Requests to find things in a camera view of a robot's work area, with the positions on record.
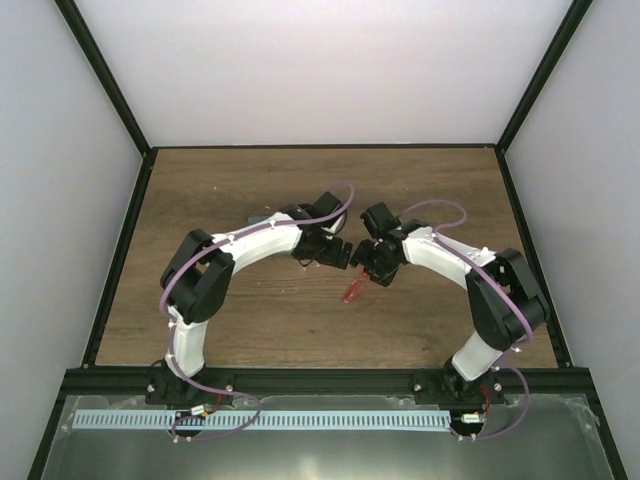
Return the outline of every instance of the purple cable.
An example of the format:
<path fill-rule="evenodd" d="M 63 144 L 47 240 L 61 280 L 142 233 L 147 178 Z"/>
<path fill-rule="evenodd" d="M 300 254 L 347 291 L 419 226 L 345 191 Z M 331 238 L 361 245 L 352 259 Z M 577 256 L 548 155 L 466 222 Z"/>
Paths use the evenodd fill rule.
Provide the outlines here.
<path fill-rule="evenodd" d="M 483 435 L 482 437 L 476 437 L 475 441 L 493 440 L 494 438 L 499 438 L 499 437 L 502 437 L 503 435 L 506 435 L 507 433 L 513 431 L 518 425 L 522 423 L 522 421 L 524 420 L 524 417 L 527 415 L 527 412 L 529 411 L 529 406 L 531 405 L 531 394 L 529 392 L 529 385 L 527 384 L 527 379 L 524 378 L 524 375 L 522 374 L 522 372 L 515 367 L 504 367 L 504 368 L 508 368 L 513 373 L 515 373 L 520 379 L 520 381 L 522 382 L 522 386 L 524 388 L 524 407 L 522 408 L 522 412 L 520 412 L 520 416 L 511 425 L 509 425 L 503 430 L 500 430 L 499 432 L 491 433 L 489 435 Z M 463 439 L 465 438 L 463 435 L 460 435 L 458 432 L 456 432 L 452 427 L 450 427 L 449 430 L 451 431 L 451 434 L 454 435 L 455 437 L 463 438 Z"/>
<path fill-rule="evenodd" d="M 342 182 L 338 182 L 334 185 L 332 185 L 329 190 L 333 190 L 335 188 L 338 187 L 349 187 L 349 198 L 347 198 L 347 201 L 344 202 L 344 204 L 342 205 L 342 207 L 340 207 L 338 210 L 336 210 L 335 212 L 326 215 L 324 217 L 320 217 L 320 218 L 310 218 L 307 220 L 283 220 L 283 221 L 276 221 L 274 222 L 273 227 L 280 227 L 280 226 L 287 226 L 287 225 L 311 225 L 314 223 L 324 223 L 326 221 L 329 220 L 333 220 L 334 218 L 338 218 L 340 217 L 344 212 L 347 211 L 347 209 L 349 208 L 349 206 L 351 205 L 351 202 L 353 202 L 353 198 L 355 196 L 355 188 L 353 187 L 353 185 L 351 184 L 351 182 L 348 181 L 342 181 Z M 240 240 L 241 238 L 244 238 L 248 235 L 251 235 L 253 233 L 259 232 L 260 230 L 265 230 L 267 228 L 272 228 L 272 225 L 270 223 L 259 223 L 254 225 L 253 227 L 249 227 L 246 230 L 244 230 L 243 232 L 239 232 L 237 234 L 235 234 L 235 240 Z M 167 317 L 169 317 L 171 320 L 175 321 L 175 318 L 173 318 L 171 316 L 171 314 L 169 313 L 169 309 L 168 309 L 168 300 L 169 300 L 169 296 L 171 295 L 171 291 L 173 290 L 173 288 L 175 287 L 176 283 L 178 283 L 178 281 L 180 280 L 180 278 L 182 278 L 182 276 L 185 274 L 185 272 L 187 270 L 189 270 L 192 266 L 194 266 L 201 258 L 209 255 L 211 252 L 217 250 L 218 248 L 226 245 L 229 243 L 229 239 L 225 238 L 219 242 L 214 243 L 213 245 L 201 250 L 200 252 L 198 252 L 197 254 L 195 254 L 193 257 L 191 257 L 182 267 L 180 267 L 178 269 L 178 271 L 175 273 L 175 275 L 171 278 L 171 280 L 169 281 L 169 283 L 167 284 L 167 286 L 164 289 L 164 292 L 162 292 L 162 296 L 160 297 L 160 312 L 164 315 L 166 315 Z M 234 428 L 233 430 L 229 430 L 228 432 L 224 432 L 221 433 L 219 435 L 214 435 L 211 437 L 204 437 L 204 438 L 198 438 L 198 439 L 193 439 L 195 441 L 208 441 L 208 440 L 216 440 L 216 439 L 220 439 L 223 437 L 228 437 L 230 435 L 233 435 L 235 433 L 241 432 L 242 430 L 244 430 L 245 428 L 247 428 L 248 426 L 250 426 L 251 424 L 253 424 L 258 417 L 260 416 L 260 412 L 262 410 L 262 405 L 260 403 L 260 400 L 248 393 L 242 393 L 242 392 L 235 392 L 235 391 L 227 391 L 227 390 L 222 390 L 222 389 L 218 389 L 218 388 L 213 388 L 213 387 L 208 387 L 206 385 L 202 385 L 198 382 L 196 382 L 195 380 L 193 380 L 192 378 L 190 378 L 189 376 L 187 376 L 187 374 L 180 368 L 180 365 L 178 365 L 178 361 L 175 358 L 175 346 L 174 346 L 174 342 L 175 342 L 175 335 L 176 335 L 176 325 L 173 325 L 170 329 L 169 329 L 169 355 L 172 355 L 171 357 L 171 365 L 173 366 L 174 370 L 176 372 L 178 372 L 178 375 L 180 375 L 180 377 L 187 382 L 188 384 L 194 386 L 195 388 L 202 390 L 204 392 L 209 392 L 209 393 L 215 393 L 215 394 L 219 394 L 219 395 L 229 395 L 232 397 L 242 397 L 242 398 L 248 398 L 250 400 L 254 400 L 258 402 L 258 406 L 256 409 L 256 413 L 255 415 L 253 415 L 253 417 L 251 417 L 246 423 L 240 425 L 237 428 Z M 176 427 L 178 426 L 178 424 L 180 423 L 180 420 L 177 420 L 174 424 L 173 427 L 171 428 L 171 432 L 173 433 L 174 438 L 178 438 L 176 435 Z"/>
<path fill-rule="evenodd" d="M 439 199 L 425 200 L 423 202 L 418 202 L 415 205 L 410 206 L 409 208 L 405 208 L 400 213 L 400 215 L 398 215 L 398 216 L 405 215 L 405 214 L 415 210 L 416 208 L 422 207 L 423 205 L 432 205 L 432 204 L 450 205 L 450 206 L 455 207 L 458 210 L 460 210 L 460 212 L 462 212 L 462 218 L 460 220 L 458 220 L 456 222 L 453 222 L 453 223 L 443 223 L 443 224 L 438 225 L 437 227 L 435 227 L 433 229 L 433 232 L 435 233 L 435 235 L 433 237 L 434 242 L 436 242 L 436 244 L 438 244 L 441 248 L 443 248 L 447 252 L 455 255 L 460 260 L 462 260 L 464 263 L 469 265 L 478 275 L 480 275 L 480 277 L 482 277 L 482 279 L 485 282 L 487 282 L 487 284 L 498 294 L 498 296 L 502 299 L 502 301 L 507 304 L 509 309 L 513 312 L 513 314 L 516 316 L 516 318 L 522 324 L 522 328 L 524 328 L 524 331 L 525 331 L 526 336 L 527 336 L 526 343 L 531 343 L 533 341 L 533 331 L 531 330 L 531 326 L 529 325 L 529 322 L 527 322 L 527 319 L 525 318 L 525 316 L 522 313 L 522 311 L 517 307 L 517 305 L 515 303 L 513 303 L 513 301 L 509 298 L 509 296 L 502 290 L 502 288 L 500 288 L 500 285 L 498 285 L 493 280 L 493 278 L 491 278 L 489 276 L 489 274 L 482 269 L 482 267 L 480 267 L 478 264 L 476 264 L 471 259 L 467 258 L 466 255 L 461 254 L 456 249 L 450 247 L 449 245 L 444 243 L 442 240 L 440 240 L 440 237 L 438 235 L 438 233 L 440 233 L 440 230 L 445 230 L 447 228 L 453 228 L 453 227 L 459 227 L 460 225 L 462 225 L 464 222 L 467 221 L 467 212 L 462 207 L 462 205 L 459 205 L 456 202 L 452 202 L 450 200 L 439 200 Z"/>
<path fill-rule="evenodd" d="M 440 230 L 444 230 L 446 228 L 458 227 L 458 226 L 462 225 L 464 222 L 467 221 L 467 217 L 468 217 L 467 216 L 467 211 L 462 207 L 462 205 L 460 205 L 460 204 L 458 204 L 456 202 L 452 202 L 450 200 L 439 200 L 439 199 L 425 200 L 423 202 L 416 203 L 415 205 L 412 205 L 409 208 L 405 208 L 400 213 L 399 216 L 405 215 L 405 214 L 415 210 L 416 208 L 422 207 L 423 205 L 432 205 L 432 204 L 450 205 L 452 207 L 457 208 L 458 210 L 460 210 L 462 212 L 462 218 L 460 220 L 458 220 L 456 222 L 453 222 L 453 223 L 443 223 L 443 224 L 440 224 L 437 227 L 435 227 L 433 229 L 433 232 L 435 233 L 435 235 L 433 237 L 433 240 L 441 248 L 443 248 L 447 252 L 455 255 L 460 260 L 462 260 L 467 265 L 469 265 L 475 272 L 477 272 L 482 277 L 482 279 L 484 281 L 486 281 L 489 284 L 489 286 L 500 296 L 500 298 L 504 301 L 504 303 L 507 304 L 509 309 L 513 312 L 513 314 L 516 316 L 516 318 L 522 324 L 522 327 L 524 328 L 524 330 L 526 332 L 526 335 L 527 335 L 526 340 L 525 340 L 526 343 L 531 343 L 532 340 L 533 340 L 533 331 L 531 330 L 531 326 L 529 325 L 529 322 L 527 322 L 527 319 L 525 318 L 525 316 L 522 313 L 522 311 L 517 307 L 517 305 L 515 303 L 513 303 L 513 301 L 511 301 L 511 299 L 507 296 L 507 294 L 502 290 L 502 288 L 500 288 L 500 285 L 498 285 L 482 269 L 482 267 L 480 267 L 474 261 L 470 260 L 465 255 L 461 254 L 460 252 L 458 252 L 457 250 L 455 250 L 454 248 L 450 247 L 449 245 L 444 243 L 442 240 L 440 240 L 439 235 L 438 235 Z M 497 362 L 502 360 L 505 357 L 505 355 L 507 354 L 507 352 L 504 352 L 502 354 L 502 356 L 497 360 Z M 516 428 L 518 425 L 520 425 L 522 423 L 522 420 L 524 420 L 524 417 L 527 415 L 527 412 L 529 411 L 530 395 L 529 395 L 529 385 L 527 384 L 527 380 L 524 378 L 524 375 L 522 375 L 522 372 L 520 372 L 520 370 L 518 370 L 517 368 L 514 368 L 514 367 L 505 367 L 505 368 L 508 368 L 509 370 L 514 372 L 518 376 L 518 378 L 520 378 L 520 380 L 522 381 L 522 386 L 524 387 L 524 408 L 522 409 L 522 413 L 520 414 L 520 416 L 518 417 L 518 419 L 515 422 L 513 422 L 511 425 L 509 425 L 504 430 L 501 430 L 501 431 L 496 432 L 496 433 L 492 433 L 491 435 L 486 435 L 486 436 L 483 436 L 483 437 L 477 437 L 476 440 L 491 440 L 493 438 L 498 438 L 498 437 L 501 437 L 502 435 L 505 435 L 505 434 L 511 432 L 514 428 Z M 462 437 L 453 428 L 451 428 L 450 430 L 451 430 L 451 433 L 453 435 L 455 435 L 456 437 Z"/>

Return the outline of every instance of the purple wire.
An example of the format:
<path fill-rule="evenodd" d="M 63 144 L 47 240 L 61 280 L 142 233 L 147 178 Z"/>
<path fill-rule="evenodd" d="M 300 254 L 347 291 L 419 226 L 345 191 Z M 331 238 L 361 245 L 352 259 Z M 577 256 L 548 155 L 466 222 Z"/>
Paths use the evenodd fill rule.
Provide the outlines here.
<path fill-rule="evenodd" d="M 435 233 L 435 235 L 433 237 L 434 242 L 436 242 L 436 244 L 438 244 L 441 248 L 443 248 L 447 252 L 455 255 L 460 260 L 462 260 L 467 265 L 469 265 L 475 272 L 477 272 L 482 277 L 482 279 L 484 281 L 486 281 L 489 284 L 489 286 L 507 304 L 509 309 L 513 312 L 513 314 L 516 316 L 516 318 L 522 324 L 522 326 L 523 326 L 523 328 L 524 328 L 524 330 L 526 332 L 526 335 L 527 335 L 526 343 L 531 343 L 531 341 L 533 340 L 533 331 L 531 330 L 531 326 L 529 325 L 529 322 L 527 322 L 527 319 L 525 318 L 525 316 L 522 313 L 522 311 L 517 307 L 517 305 L 515 303 L 513 303 L 513 301 L 511 301 L 511 299 L 507 296 L 507 294 L 502 290 L 502 288 L 500 288 L 500 285 L 498 285 L 482 269 L 482 267 L 480 267 L 474 261 L 470 260 L 465 255 L 461 254 L 460 252 L 458 252 L 457 250 L 455 250 L 454 248 L 450 247 L 449 245 L 444 243 L 442 240 L 440 240 L 439 235 L 438 235 L 440 230 L 444 230 L 444 229 L 447 229 L 447 228 L 459 227 L 460 225 L 462 225 L 464 222 L 467 221 L 467 218 L 468 218 L 467 211 L 462 207 L 462 205 L 460 205 L 460 204 L 458 204 L 456 202 L 452 202 L 450 200 L 440 200 L 440 199 L 425 200 L 423 202 L 419 202 L 419 203 L 416 203 L 415 205 L 412 205 L 412 206 L 410 206 L 408 208 L 405 208 L 400 213 L 399 216 L 405 215 L 405 214 L 415 210 L 416 208 L 422 207 L 423 205 L 433 205 L 433 204 L 450 205 L 452 207 L 457 208 L 458 210 L 460 210 L 462 212 L 462 218 L 460 220 L 458 220 L 456 222 L 452 222 L 452 223 L 443 223 L 443 224 L 440 224 L 440 225 L 438 225 L 437 227 L 435 227 L 433 229 L 433 232 Z M 507 352 L 503 353 L 502 356 L 497 360 L 497 362 L 499 362 L 501 359 L 503 359 Z M 520 378 L 520 380 L 522 381 L 522 386 L 524 387 L 524 408 L 522 409 L 522 413 L 520 414 L 520 416 L 518 417 L 518 419 L 515 422 L 513 422 L 511 425 L 509 425 L 504 430 L 500 430 L 499 432 L 492 433 L 491 435 L 485 435 L 485 436 L 482 436 L 482 437 L 477 437 L 476 440 L 491 440 L 493 438 L 498 438 L 498 437 L 501 437 L 502 435 L 505 435 L 505 434 L 511 432 L 513 429 L 515 429 L 518 425 L 520 425 L 522 423 L 522 420 L 524 420 L 524 417 L 527 415 L 527 412 L 529 411 L 530 395 L 529 395 L 529 385 L 527 384 L 526 378 L 524 378 L 524 375 L 522 374 L 522 372 L 520 370 L 518 370 L 517 368 L 514 368 L 514 367 L 505 367 L 505 368 L 508 368 L 509 370 L 514 372 L 518 376 L 518 378 Z M 450 428 L 450 430 L 451 430 L 451 433 L 453 435 L 455 435 L 456 437 L 461 437 L 461 435 L 458 434 L 458 432 L 456 432 L 453 428 Z"/>
<path fill-rule="evenodd" d="M 517 368 L 515 368 L 515 367 L 504 367 L 504 368 L 508 368 L 513 373 L 515 373 L 518 376 L 518 378 L 520 379 L 520 381 L 522 382 L 522 386 L 524 388 L 524 407 L 522 408 L 522 412 L 520 412 L 520 416 L 511 425 L 509 425 L 508 427 L 504 428 L 503 430 L 500 430 L 499 432 L 492 433 L 492 434 L 489 434 L 489 435 L 483 435 L 482 437 L 476 437 L 476 441 L 479 441 L 479 440 L 493 440 L 495 438 L 502 437 L 503 435 L 506 435 L 507 433 L 515 430 L 516 427 L 518 427 L 518 425 L 520 425 L 522 423 L 522 421 L 524 420 L 524 417 L 527 415 L 527 412 L 529 411 L 529 406 L 531 405 L 531 394 L 529 392 L 529 385 L 527 384 L 527 379 L 524 378 L 524 375 L 522 374 L 522 372 L 520 370 L 518 370 Z M 457 438 L 462 437 L 463 439 L 465 438 L 464 436 L 462 436 L 458 432 L 456 432 L 453 429 L 453 427 L 450 427 L 449 430 L 451 431 L 451 434 L 454 435 L 455 437 L 457 437 Z"/>
<path fill-rule="evenodd" d="M 439 199 L 425 200 L 423 202 L 418 202 L 415 205 L 410 206 L 409 208 L 405 208 L 400 213 L 399 216 L 405 215 L 405 214 L 415 210 L 416 208 L 422 207 L 423 205 L 432 205 L 432 204 L 450 205 L 450 206 L 455 207 L 458 210 L 460 210 L 460 212 L 462 212 L 462 218 L 460 220 L 458 220 L 456 222 L 453 222 L 453 223 L 443 223 L 443 224 L 438 225 L 437 227 L 435 227 L 433 229 L 433 232 L 435 234 L 434 237 L 433 237 L 434 242 L 436 242 L 436 244 L 438 244 L 441 248 L 443 248 L 447 252 L 455 255 L 460 260 L 462 260 L 464 263 L 469 265 L 478 275 L 480 275 L 480 277 L 482 277 L 482 279 L 485 282 L 487 282 L 487 284 L 498 294 L 498 296 L 502 299 L 502 301 L 507 304 L 509 309 L 513 312 L 513 314 L 516 316 L 516 318 L 522 324 L 522 328 L 524 328 L 524 331 L 525 331 L 526 336 L 527 336 L 526 343 L 527 344 L 531 343 L 533 341 L 533 330 L 531 330 L 531 326 L 529 325 L 529 322 L 527 322 L 527 319 L 524 316 L 524 314 L 522 313 L 522 311 L 517 307 L 517 305 L 515 303 L 513 303 L 513 301 L 509 298 L 509 296 L 502 290 L 500 285 L 498 285 L 493 280 L 493 278 L 491 278 L 489 276 L 489 274 L 487 272 L 485 272 L 482 269 L 482 267 L 480 267 L 478 264 L 476 264 L 473 260 L 467 258 L 466 255 L 461 254 L 456 249 L 450 247 L 449 245 L 444 243 L 442 240 L 440 240 L 440 237 L 438 235 L 438 233 L 440 233 L 440 230 L 445 230 L 447 228 L 459 227 L 460 225 L 462 225 L 464 222 L 467 221 L 467 218 L 468 218 L 467 217 L 467 211 L 462 207 L 462 205 L 460 205 L 460 204 L 458 204 L 456 202 L 452 202 L 450 200 L 439 200 Z"/>
<path fill-rule="evenodd" d="M 353 187 L 351 182 L 348 182 L 346 180 L 338 182 L 338 183 L 332 185 L 329 188 L 329 190 L 333 190 L 335 188 L 344 187 L 344 186 L 349 187 L 349 190 L 350 190 L 349 198 L 347 198 L 347 201 L 344 202 L 342 207 L 340 207 L 335 212 L 333 212 L 333 213 L 331 213 L 329 215 L 325 215 L 324 217 L 320 217 L 320 218 L 310 218 L 310 219 L 306 219 L 306 220 L 282 220 L 282 221 L 276 221 L 274 223 L 273 227 L 280 227 L 280 226 L 287 226 L 287 225 L 311 225 L 311 224 L 314 224 L 314 223 L 324 223 L 324 222 L 327 222 L 329 220 L 333 220 L 334 218 L 340 217 L 344 212 L 347 211 L 347 209 L 349 208 L 349 206 L 353 202 L 353 198 L 355 197 L 355 188 Z M 235 240 L 240 240 L 241 238 L 244 238 L 244 237 L 246 237 L 248 235 L 251 235 L 253 233 L 259 232 L 260 230 L 265 230 L 267 228 L 272 228 L 270 223 L 259 223 L 259 224 L 256 224 L 253 227 L 247 228 L 243 232 L 235 234 Z M 187 270 L 189 270 L 192 266 L 194 266 L 200 259 L 202 259 L 203 257 L 206 257 L 207 255 L 209 255 L 213 251 L 217 250 L 218 248 L 220 248 L 220 247 L 222 247 L 222 246 L 224 246 L 224 245 L 226 245 L 228 243 L 229 243 L 229 239 L 228 238 L 222 239 L 219 242 L 214 243 L 213 245 L 211 245 L 211 246 L 201 250 L 197 254 L 195 254 L 182 267 L 180 267 L 178 269 L 178 271 L 175 273 L 175 275 L 171 278 L 171 280 L 169 281 L 169 283 L 165 287 L 164 292 L 162 292 L 162 296 L 160 297 L 160 312 L 162 314 L 168 316 L 170 319 L 175 321 L 175 318 L 173 318 L 173 316 L 169 313 L 168 300 L 169 300 L 169 296 L 171 295 L 171 291 L 176 286 L 176 283 L 178 283 L 178 281 L 180 280 L 180 278 L 182 278 L 182 276 L 185 274 L 185 272 Z M 235 433 L 241 432 L 242 430 L 244 430 L 245 428 L 247 428 L 251 424 L 253 424 L 258 419 L 258 417 L 260 416 L 260 412 L 262 411 L 262 404 L 260 403 L 260 400 L 257 397 L 255 397 L 255 396 L 253 396 L 251 394 L 248 394 L 248 393 L 235 392 L 235 391 L 229 392 L 227 390 L 222 390 L 222 389 L 219 389 L 219 388 L 213 388 L 213 387 L 208 387 L 206 385 L 202 385 L 201 383 L 198 383 L 195 380 L 193 380 L 192 378 L 190 378 L 189 376 L 187 376 L 187 374 L 184 372 L 184 370 L 182 370 L 180 368 L 180 365 L 178 365 L 178 361 L 175 358 L 175 345 L 174 345 L 174 343 L 175 343 L 176 329 L 177 329 L 176 325 L 172 326 L 169 329 L 169 354 L 173 355 L 173 357 L 171 358 L 171 364 L 172 364 L 174 370 L 178 373 L 178 375 L 180 375 L 180 377 L 185 382 L 187 382 L 188 384 L 190 384 L 190 385 L 194 386 L 195 388 L 197 388 L 199 390 L 202 390 L 204 392 L 215 393 L 215 394 L 219 394 L 219 395 L 229 395 L 229 396 L 233 396 L 233 397 L 248 398 L 250 400 L 254 400 L 254 401 L 258 402 L 258 406 L 257 406 L 255 415 L 253 415 L 253 417 L 251 417 L 244 424 L 240 425 L 237 428 L 234 428 L 233 430 L 229 430 L 228 432 L 224 432 L 224 433 L 221 433 L 219 435 L 198 438 L 197 441 L 216 440 L 216 439 L 228 437 L 228 436 L 233 435 Z M 176 421 L 176 423 L 174 423 L 173 427 L 171 428 L 171 432 L 173 433 L 174 438 L 178 438 L 176 436 L 175 431 L 176 431 L 176 427 L 178 426 L 179 423 L 180 423 L 180 420 Z"/>
<path fill-rule="evenodd" d="M 202 420 L 202 418 L 198 417 L 197 415 L 185 415 L 184 417 L 178 418 L 175 422 L 173 422 L 173 425 L 171 426 L 171 436 L 173 438 L 176 438 L 178 436 L 178 432 L 176 431 L 176 429 L 178 428 L 178 425 L 186 422 L 187 420 Z M 191 441 L 198 441 L 198 440 L 200 440 L 198 437 L 194 437 L 191 439 Z"/>

